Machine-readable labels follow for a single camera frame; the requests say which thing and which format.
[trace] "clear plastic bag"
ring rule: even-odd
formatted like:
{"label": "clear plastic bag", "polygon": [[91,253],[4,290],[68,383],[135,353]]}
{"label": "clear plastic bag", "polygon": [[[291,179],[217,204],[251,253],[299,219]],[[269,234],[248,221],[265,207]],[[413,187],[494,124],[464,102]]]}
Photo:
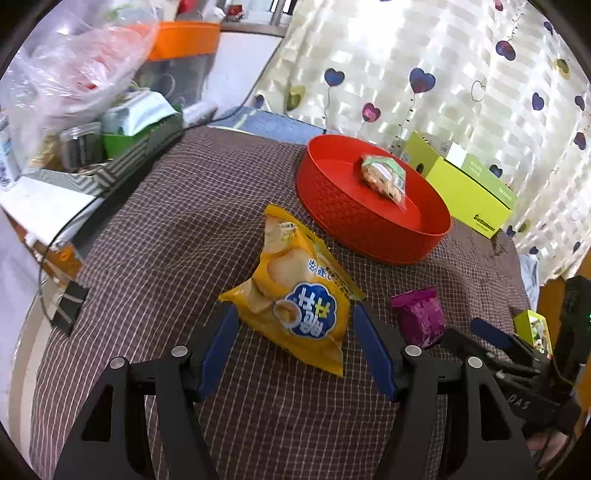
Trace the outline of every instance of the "clear plastic bag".
{"label": "clear plastic bag", "polygon": [[108,110],[154,45],[158,21],[148,0],[112,0],[85,14],[91,18],[65,9],[48,28],[42,22],[7,70],[3,106],[22,166],[39,155],[48,135]]}

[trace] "small yellow box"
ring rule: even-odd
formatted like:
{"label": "small yellow box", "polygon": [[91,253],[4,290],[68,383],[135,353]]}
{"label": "small yellow box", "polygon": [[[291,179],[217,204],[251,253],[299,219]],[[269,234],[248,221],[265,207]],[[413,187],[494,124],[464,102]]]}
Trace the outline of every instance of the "small yellow box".
{"label": "small yellow box", "polygon": [[526,310],[513,319],[515,331],[522,340],[541,353],[552,355],[552,344],[546,319],[539,313]]}

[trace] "red plastic tray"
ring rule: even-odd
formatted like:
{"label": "red plastic tray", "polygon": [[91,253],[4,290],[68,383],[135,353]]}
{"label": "red plastic tray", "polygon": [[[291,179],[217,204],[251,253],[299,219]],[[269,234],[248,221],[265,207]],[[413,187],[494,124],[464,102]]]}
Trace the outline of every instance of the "red plastic tray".
{"label": "red plastic tray", "polygon": [[[394,158],[406,171],[406,208],[363,180],[361,156]],[[423,259],[449,231],[449,210],[435,189],[406,163],[362,140],[313,138],[295,186],[304,208],[326,233],[364,257],[394,265]]]}

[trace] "checkered tablecloth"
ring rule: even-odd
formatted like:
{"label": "checkered tablecloth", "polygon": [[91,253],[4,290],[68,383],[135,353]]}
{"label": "checkered tablecloth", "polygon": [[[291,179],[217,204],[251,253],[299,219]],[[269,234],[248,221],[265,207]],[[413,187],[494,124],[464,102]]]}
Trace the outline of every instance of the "checkered tablecloth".
{"label": "checkered tablecloth", "polygon": [[[251,276],[269,202],[325,239],[386,322],[395,322],[390,295],[435,285],[451,325],[467,331],[479,316],[512,330],[513,309],[528,303],[510,238],[501,232],[491,241],[454,223],[415,265],[367,260],[327,238],[301,206],[294,178],[303,151],[198,128],[162,156],[90,252],[80,275],[90,291],[72,336],[53,332],[49,340],[31,432],[31,461],[41,478],[51,478],[76,414],[111,358],[160,357],[207,322],[220,292]],[[377,391],[351,324],[342,348],[345,376],[339,378],[241,324],[215,397],[196,406],[222,479],[372,477],[395,406]],[[434,478],[439,464],[445,403],[442,397],[426,478]],[[152,397],[147,421],[156,477],[165,479]]]}

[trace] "yellow snack bag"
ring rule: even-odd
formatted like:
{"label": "yellow snack bag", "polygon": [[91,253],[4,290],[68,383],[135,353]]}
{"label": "yellow snack bag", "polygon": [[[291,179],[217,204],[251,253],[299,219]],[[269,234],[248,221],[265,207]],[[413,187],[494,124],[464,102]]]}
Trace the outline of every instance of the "yellow snack bag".
{"label": "yellow snack bag", "polygon": [[277,205],[265,209],[265,245],[252,278],[222,293],[243,322],[297,359],[343,375],[351,300],[365,298],[322,239]]}

